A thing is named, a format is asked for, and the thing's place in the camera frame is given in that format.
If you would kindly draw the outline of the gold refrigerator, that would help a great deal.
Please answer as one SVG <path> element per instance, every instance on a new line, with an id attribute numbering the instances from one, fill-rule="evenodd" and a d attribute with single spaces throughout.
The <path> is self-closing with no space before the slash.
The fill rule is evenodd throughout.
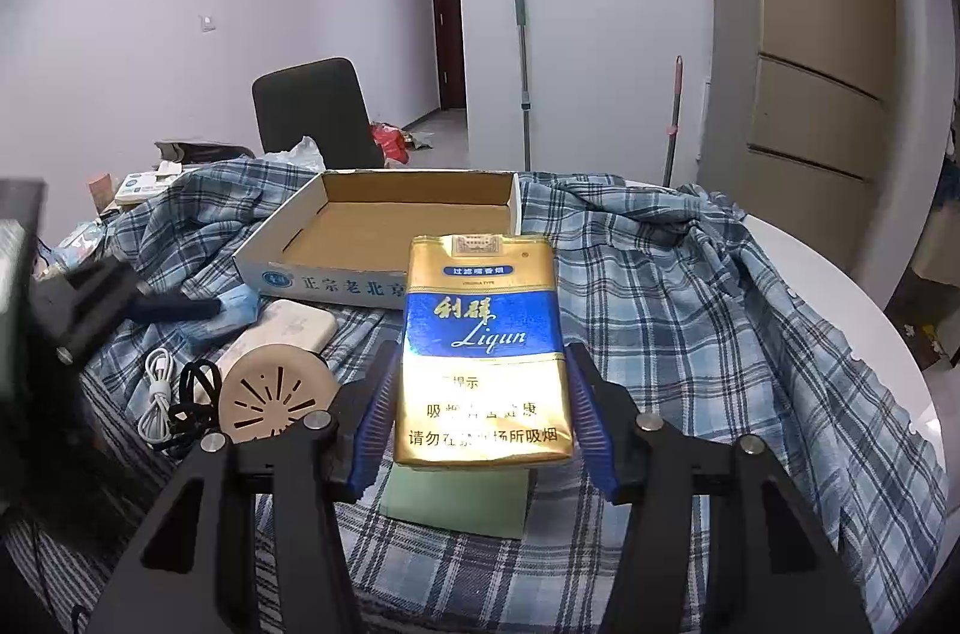
<path id="1" fill-rule="evenodd" d="M 841 270 L 892 130 L 896 0 L 715 0 L 698 182 Z"/>

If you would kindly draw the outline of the blue plaid cloth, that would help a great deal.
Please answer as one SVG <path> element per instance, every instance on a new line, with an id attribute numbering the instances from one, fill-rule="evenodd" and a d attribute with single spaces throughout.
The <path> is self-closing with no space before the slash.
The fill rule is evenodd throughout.
<path id="1" fill-rule="evenodd" d="M 197 169 L 107 228 L 109 254 L 151 288 L 191 298 L 241 283 L 233 256 L 313 179 L 267 160 Z M 861 588 L 874 632 L 893 632 L 934 575 L 947 475 L 843 332 L 782 280 L 739 208 L 700 187 L 652 191 L 619 178 L 521 175 L 523 233 L 555 251 L 566 338 L 640 410 L 729 444 L 756 434 L 822 519 Z M 140 441 L 142 358 L 189 361 L 176 325 L 121 325 L 83 374 L 107 447 L 149 499 L 171 462 Z M 379 512 L 373 491 L 337 515 L 371 632 L 596 632 L 625 538 L 626 507 L 604 503 L 578 457 L 537 471 L 521 540 L 454 535 Z M 2 558 L 55 632 L 88 614 L 112 572 L 21 515 L 2 522 Z"/>

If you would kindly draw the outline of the white power bank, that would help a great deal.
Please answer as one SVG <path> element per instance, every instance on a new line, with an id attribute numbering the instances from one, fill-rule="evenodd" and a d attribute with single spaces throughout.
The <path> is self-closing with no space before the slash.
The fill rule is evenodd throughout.
<path id="1" fill-rule="evenodd" d="M 224 384 L 229 371 L 249 351 L 267 345 L 288 345 L 320 353 L 334 338 L 338 325 L 334 314 L 290 299 L 268 302 L 256 324 L 247 327 L 236 340 L 226 345 L 212 363 Z"/>

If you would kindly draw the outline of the gold blue cigarette pack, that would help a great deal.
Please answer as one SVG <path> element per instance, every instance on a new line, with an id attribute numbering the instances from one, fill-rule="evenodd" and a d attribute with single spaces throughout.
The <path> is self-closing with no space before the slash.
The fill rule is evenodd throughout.
<path id="1" fill-rule="evenodd" d="M 530 467 L 573 455 L 553 247 L 418 236 L 410 247 L 394 460 Z"/>

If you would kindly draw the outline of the green square pad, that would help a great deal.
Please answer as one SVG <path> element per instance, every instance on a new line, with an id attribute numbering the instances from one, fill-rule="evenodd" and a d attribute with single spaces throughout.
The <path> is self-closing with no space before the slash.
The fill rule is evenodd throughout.
<path id="1" fill-rule="evenodd" d="M 394 465 L 382 514 L 407 524 L 519 540 L 526 526 L 530 471 L 417 470 Z"/>

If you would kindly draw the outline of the shallow cardboard box tray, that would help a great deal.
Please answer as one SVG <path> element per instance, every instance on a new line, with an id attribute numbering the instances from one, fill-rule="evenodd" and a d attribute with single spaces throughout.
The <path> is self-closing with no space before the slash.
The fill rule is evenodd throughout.
<path id="1" fill-rule="evenodd" d="M 348 169 L 309 179 L 236 251 L 263 296 L 400 309 L 418 236 L 517 235 L 519 179 L 470 169 Z"/>

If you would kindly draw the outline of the round beige perforated puff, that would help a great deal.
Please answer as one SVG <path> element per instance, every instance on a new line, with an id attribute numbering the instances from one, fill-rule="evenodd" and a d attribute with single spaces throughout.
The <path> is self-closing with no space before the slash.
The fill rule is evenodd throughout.
<path id="1" fill-rule="evenodd" d="M 223 380 L 220 431 L 235 442 L 270 439 L 306 414 L 325 410 L 340 389 L 327 364 L 293 345 L 244 353 Z"/>

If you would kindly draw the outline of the black office chair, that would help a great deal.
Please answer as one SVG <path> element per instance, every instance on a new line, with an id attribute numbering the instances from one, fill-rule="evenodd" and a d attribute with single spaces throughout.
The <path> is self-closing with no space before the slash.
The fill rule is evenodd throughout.
<path id="1" fill-rule="evenodd" d="M 265 153 L 286 152 L 309 137 L 329 169 L 381 169 L 355 66 L 329 58 L 275 70 L 252 83 Z"/>

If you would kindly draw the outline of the red plastic bag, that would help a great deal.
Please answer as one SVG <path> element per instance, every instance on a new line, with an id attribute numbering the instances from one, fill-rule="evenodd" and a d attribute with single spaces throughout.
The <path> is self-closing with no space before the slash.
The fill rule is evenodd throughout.
<path id="1" fill-rule="evenodd" d="M 374 143 L 381 148 L 384 163 L 409 163 L 409 148 L 407 148 L 407 137 L 405 137 L 404 130 L 398 129 L 395 125 L 386 124 L 386 122 L 373 122 L 370 125 L 370 130 Z"/>

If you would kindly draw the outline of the white plastic bag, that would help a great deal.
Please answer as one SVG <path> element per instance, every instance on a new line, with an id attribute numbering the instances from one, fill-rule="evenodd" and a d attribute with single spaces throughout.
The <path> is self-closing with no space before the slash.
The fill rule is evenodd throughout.
<path id="1" fill-rule="evenodd" d="M 302 136 L 301 140 L 295 146 L 291 146 L 290 150 L 265 153 L 263 159 L 270 161 L 270 163 L 304 169 L 304 171 L 309 171 L 314 175 L 325 171 L 324 158 L 322 158 L 319 146 L 314 142 L 313 137 L 309 136 Z"/>

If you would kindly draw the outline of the white round table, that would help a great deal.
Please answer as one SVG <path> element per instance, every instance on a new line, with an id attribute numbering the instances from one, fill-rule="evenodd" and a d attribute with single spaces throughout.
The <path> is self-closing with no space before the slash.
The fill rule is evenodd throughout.
<path id="1" fill-rule="evenodd" d="M 939 464 L 946 465 L 939 416 L 926 379 L 884 311 L 861 286 L 804 242 L 754 215 L 745 217 L 745 226 L 782 280 L 844 333 L 854 356 L 871 366 L 910 414 L 913 429 L 931 442 Z"/>

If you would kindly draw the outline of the white wall switch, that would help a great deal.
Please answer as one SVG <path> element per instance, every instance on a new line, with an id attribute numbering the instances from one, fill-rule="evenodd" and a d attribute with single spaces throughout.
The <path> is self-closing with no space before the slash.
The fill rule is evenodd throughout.
<path id="1" fill-rule="evenodd" d="M 217 25 L 215 25 L 215 20 L 213 20 L 210 15 L 202 15 L 200 17 L 200 29 L 203 33 L 210 33 L 210 31 L 213 31 L 215 28 L 217 28 Z"/>

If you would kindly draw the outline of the dark wooden door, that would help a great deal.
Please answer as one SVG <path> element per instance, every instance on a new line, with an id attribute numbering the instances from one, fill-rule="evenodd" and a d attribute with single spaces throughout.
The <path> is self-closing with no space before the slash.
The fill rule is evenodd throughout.
<path id="1" fill-rule="evenodd" d="M 439 102 L 443 109 L 460 109 L 466 106 L 460 0 L 433 0 L 433 13 Z"/>

